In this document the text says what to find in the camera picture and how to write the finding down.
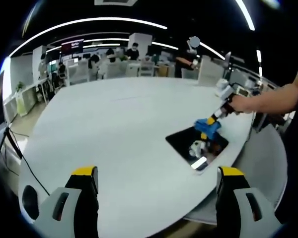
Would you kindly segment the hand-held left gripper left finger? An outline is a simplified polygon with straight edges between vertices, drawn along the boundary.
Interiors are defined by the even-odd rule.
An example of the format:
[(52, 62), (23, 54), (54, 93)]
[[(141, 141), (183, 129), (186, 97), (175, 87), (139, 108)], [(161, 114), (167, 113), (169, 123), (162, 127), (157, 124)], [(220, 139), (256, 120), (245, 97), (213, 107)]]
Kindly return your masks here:
[(34, 228), (42, 238), (97, 238), (98, 169), (81, 167), (72, 172), (40, 205)]

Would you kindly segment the person's right hand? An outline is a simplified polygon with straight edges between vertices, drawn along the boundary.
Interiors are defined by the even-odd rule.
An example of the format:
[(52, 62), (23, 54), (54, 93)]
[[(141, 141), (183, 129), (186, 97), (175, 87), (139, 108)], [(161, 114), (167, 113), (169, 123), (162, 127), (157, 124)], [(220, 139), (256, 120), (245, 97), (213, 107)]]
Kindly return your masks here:
[(237, 113), (249, 114), (252, 112), (251, 98), (235, 95), (229, 104)]

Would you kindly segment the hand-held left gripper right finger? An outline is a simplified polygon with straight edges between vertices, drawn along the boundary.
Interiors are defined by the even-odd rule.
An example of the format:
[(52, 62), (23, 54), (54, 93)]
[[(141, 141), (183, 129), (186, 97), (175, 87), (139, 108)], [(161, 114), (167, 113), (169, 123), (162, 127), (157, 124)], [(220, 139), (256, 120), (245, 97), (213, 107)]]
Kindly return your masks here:
[(271, 202), (239, 169), (218, 167), (216, 193), (220, 237), (271, 238), (282, 226)]

